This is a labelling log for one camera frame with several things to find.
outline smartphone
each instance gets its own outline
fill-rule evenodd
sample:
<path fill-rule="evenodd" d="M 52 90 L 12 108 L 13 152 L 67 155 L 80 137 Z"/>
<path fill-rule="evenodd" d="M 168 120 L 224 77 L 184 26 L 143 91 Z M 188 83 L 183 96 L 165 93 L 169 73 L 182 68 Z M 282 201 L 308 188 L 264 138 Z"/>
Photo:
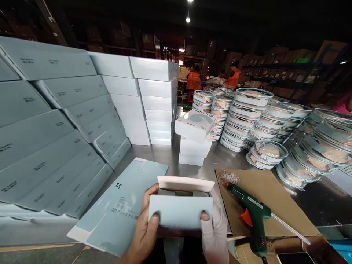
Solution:
<path fill-rule="evenodd" d="M 277 254 L 280 264 L 315 264 L 306 252 Z"/>

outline green glue gun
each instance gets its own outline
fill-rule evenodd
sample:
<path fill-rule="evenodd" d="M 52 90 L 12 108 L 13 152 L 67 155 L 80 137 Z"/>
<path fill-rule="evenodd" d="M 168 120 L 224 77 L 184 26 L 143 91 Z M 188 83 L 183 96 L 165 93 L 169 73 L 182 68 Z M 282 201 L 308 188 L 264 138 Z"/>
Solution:
<path fill-rule="evenodd" d="M 255 197 L 251 196 L 237 185 L 229 182 L 225 184 L 229 192 L 237 197 L 243 207 L 246 208 L 241 217 L 249 226 L 253 227 L 251 230 L 252 238 L 249 242 L 250 249 L 255 255 L 260 257 L 264 263 L 267 263 L 265 256 L 267 255 L 268 249 L 263 219 L 269 219 L 271 217 L 271 209 L 265 204 L 259 203 Z"/>

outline pink clothing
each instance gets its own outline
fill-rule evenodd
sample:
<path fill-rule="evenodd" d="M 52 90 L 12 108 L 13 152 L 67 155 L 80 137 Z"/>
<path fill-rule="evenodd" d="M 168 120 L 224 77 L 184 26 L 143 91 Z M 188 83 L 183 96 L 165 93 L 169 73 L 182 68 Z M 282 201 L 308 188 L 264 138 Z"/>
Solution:
<path fill-rule="evenodd" d="M 347 103 L 352 97 L 352 92 L 348 93 L 345 97 L 341 98 L 339 101 L 337 101 L 337 104 L 331 108 L 331 110 L 344 113 L 344 114 L 349 114 L 350 111 L 347 110 Z"/>

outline orange trigger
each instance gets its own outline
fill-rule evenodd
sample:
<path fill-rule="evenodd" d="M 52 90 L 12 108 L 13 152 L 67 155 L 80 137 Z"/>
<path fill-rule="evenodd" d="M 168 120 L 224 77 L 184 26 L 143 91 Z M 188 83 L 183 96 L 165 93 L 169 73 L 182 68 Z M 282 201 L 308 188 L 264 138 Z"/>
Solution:
<path fill-rule="evenodd" d="M 250 214 L 248 209 L 246 208 L 245 212 L 241 214 L 242 219 L 247 223 L 247 225 L 253 227 L 252 219 L 250 218 Z"/>

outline hand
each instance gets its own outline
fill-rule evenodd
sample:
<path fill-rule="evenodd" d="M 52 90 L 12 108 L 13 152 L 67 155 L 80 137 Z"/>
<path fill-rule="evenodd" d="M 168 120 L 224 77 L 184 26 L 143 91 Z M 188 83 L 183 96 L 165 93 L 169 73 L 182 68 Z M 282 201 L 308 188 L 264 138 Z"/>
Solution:
<path fill-rule="evenodd" d="M 158 193 L 158 190 L 159 184 L 156 183 L 145 191 L 142 209 L 137 220 L 132 244 L 119 263 L 139 264 L 142 263 L 152 252 L 157 240 L 159 216 L 154 214 L 148 222 L 149 200 L 152 194 Z"/>
<path fill-rule="evenodd" d="M 227 219 L 226 215 L 222 213 L 219 201 L 215 197 L 213 198 L 212 221 L 205 211 L 201 214 L 203 254 L 208 264 L 228 264 Z"/>

